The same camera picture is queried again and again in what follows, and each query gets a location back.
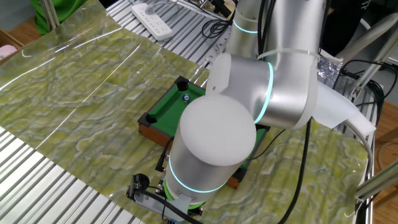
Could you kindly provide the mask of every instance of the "pink object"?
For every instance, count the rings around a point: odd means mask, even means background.
[[[17,49],[11,45],[5,45],[0,47],[0,60],[14,53]]]

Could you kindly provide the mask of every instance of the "metal bracket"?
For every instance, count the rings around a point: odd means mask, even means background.
[[[156,201],[153,198],[150,198],[150,197],[140,194],[140,193],[136,193],[134,195],[134,199],[136,200],[136,204],[138,204],[140,207],[146,208],[146,209],[148,209],[152,212],[158,213],[158,214],[162,214],[162,212],[163,212],[164,205],[161,204],[160,202]],[[176,199],[174,201],[171,201],[169,199],[166,199],[166,201],[168,201],[168,203],[171,203],[172,205],[174,205],[174,207],[178,208],[183,213],[188,214],[188,208],[189,208],[189,204],[192,201],[192,198],[188,197],[184,194],[181,194],[178,197],[178,199]],[[173,221],[177,221],[177,222],[184,221],[183,218],[178,216],[176,213],[174,213],[167,207],[164,210],[164,217],[169,220],[173,220]]]

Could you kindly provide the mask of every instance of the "black electrical wire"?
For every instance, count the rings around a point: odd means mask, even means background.
[[[361,207],[359,208],[360,210],[362,210],[361,214],[356,218],[356,222],[358,223],[360,220],[362,220],[364,218],[364,215],[366,214],[366,210],[371,206],[373,200],[377,197],[377,195],[379,195],[379,193],[376,193],[375,195],[373,195],[373,197],[371,199],[369,199],[369,202],[366,204],[366,206],[364,208],[362,208],[362,206],[365,204],[365,202],[363,202],[361,204]]]
[[[395,79],[392,83],[392,86],[390,87],[389,91],[384,94],[384,90],[381,88],[380,84],[378,84],[377,82],[375,82],[374,80],[370,80],[367,84],[366,87],[372,91],[373,95],[374,95],[374,101],[372,102],[368,102],[368,103],[360,103],[356,106],[364,106],[364,105],[377,105],[377,120],[376,120],[376,124],[379,122],[380,119],[380,115],[381,115],[381,111],[382,111],[382,107],[384,104],[384,100],[386,99],[387,96],[390,95],[391,91],[394,89],[396,83],[397,83],[397,79],[398,79],[398,71],[397,69],[389,64],[386,63],[379,63],[379,62],[372,62],[372,61],[367,61],[367,60],[350,60],[349,62],[347,62],[340,70],[339,75],[337,76],[336,82],[333,85],[333,89],[335,89],[335,86],[338,82],[339,77],[350,77],[354,80],[358,80],[361,75],[363,74],[363,72],[365,72],[365,70],[356,72],[356,73],[351,73],[346,69],[346,66],[352,62],[361,62],[361,63],[369,63],[369,64],[375,64],[375,65],[381,65],[381,66],[385,66],[385,67],[389,67],[391,68],[394,73],[395,73]]]
[[[292,213],[295,204],[297,203],[297,199],[299,198],[301,185],[303,183],[303,178],[304,178],[305,161],[307,160],[308,144],[310,143],[310,133],[311,133],[311,119],[307,122],[307,128],[305,130],[303,157],[301,160],[300,172],[298,174],[296,191],[294,192],[292,202],[290,203],[289,207],[287,208],[285,215],[280,219],[278,224],[283,224],[286,222],[286,220]]]
[[[272,13],[274,12],[275,3],[276,3],[276,0],[271,0],[269,3],[269,8],[268,8],[267,17],[266,17],[266,23],[264,24],[264,28],[262,30],[262,35],[261,35],[261,45],[259,46],[259,55],[264,53],[264,47],[265,47],[266,39],[267,39],[267,32],[271,26],[271,18],[272,18]]]
[[[210,13],[208,13],[206,10],[202,9],[201,7],[197,6],[194,2],[191,0],[188,0],[191,4],[193,4],[195,7],[197,7],[199,10],[204,12],[205,14],[213,17]],[[234,16],[235,16],[236,10],[232,13],[232,16],[229,20],[225,19],[211,19],[203,25],[201,28],[201,34],[202,36],[206,37],[207,39],[212,39],[215,37],[220,36],[224,31],[227,30],[228,26],[232,25]],[[210,26],[210,29],[208,30],[209,34],[206,34],[206,29]]]
[[[260,157],[269,149],[269,147],[272,145],[272,143],[274,143],[274,141],[275,141],[284,131],[286,131],[286,129],[281,130],[281,131],[273,138],[273,140],[268,144],[268,146],[266,147],[266,149],[263,150],[262,153],[260,153],[258,156],[254,157],[254,158],[247,159],[247,161],[251,161],[251,160],[260,158]]]
[[[325,24],[326,24],[326,19],[327,19],[328,15],[329,15],[330,5],[331,5],[331,0],[326,0],[326,8],[325,8],[325,12],[324,12],[324,14],[323,14],[323,22],[322,22],[321,36],[320,36],[320,39],[319,39],[318,54],[321,53],[321,49],[322,49],[323,32],[325,31]]]
[[[159,172],[163,172],[163,170],[164,170],[164,168],[163,168],[163,162],[164,162],[164,159],[166,158],[167,149],[169,148],[169,145],[172,143],[173,140],[174,140],[174,136],[171,137],[171,138],[167,141],[167,143],[166,143],[166,145],[164,146],[163,151],[162,151],[162,153],[161,153],[161,155],[160,155],[160,157],[159,157],[159,160],[157,161],[155,170],[157,170],[157,171],[159,171]]]
[[[176,208],[174,205],[169,203],[167,200],[161,198],[160,196],[158,196],[156,194],[150,193],[146,190],[137,190],[137,192],[139,192],[140,194],[146,195],[150,198],[153,198],[154,200],[160,202],[161,204],[166,206],[168,209],[170,209],[172,212],[176,213],[178,216],[180,216],[181,218],[183,218],[184,220],[186,220],[192,224],[202,224],[198,220],[196,220],[196,219],[192,218],[191,216],[187,215],[186,213],[182,212],[181,210]]]
[[[259,48],[259,55],[263,53],[264,51],[264,46],[262,46],[262,15],[264,14],[264,10],[266,7],[266,0],[261,0],[260,4],[260,11],[259,11],[259,18],[257,20],[257,45]]]

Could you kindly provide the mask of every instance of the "white cable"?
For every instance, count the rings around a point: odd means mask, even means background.
[[[362,144],[364,145],[366,151],[368,152],[368,161],[369,161],[369,167],[367,168],[368,172],[366,173],[366,175],[371,173],[371,167],[373,166],[373,153],[372,153],[372,149],[369,145],[369,143],[367,142],[366,138],[361,134],[361,132],[359,132],[359,130],[348,120],[345,121],[345,125],[347,127],[349,127],[351,130],[353,130],[353,132],[355,133],[355,135],[357,137],[359,137],[359,139],[361,140]]]
[[[263,54],[260,54],[257,59],[260,60],[264,57],[274,55],[277,53],[298,53],[298,54],[305,54],[305,55],[312,55],[316,57],[318,60],[320,59],[320,56],[318,53],[312,52],[310,50],[302,50],[302,49],[290,49],[290,48],[282,48],[282,47],[277,47],[275,50],[270,50],[268,52],[265,52]]]

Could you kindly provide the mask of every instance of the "billiard ball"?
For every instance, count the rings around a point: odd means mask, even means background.
[[[182,100],[183,100],[184,102],[189,102],[189,101],[191,100],[191,97],[190,97],[188,94],[184,94],[184,95],[182,96]]]

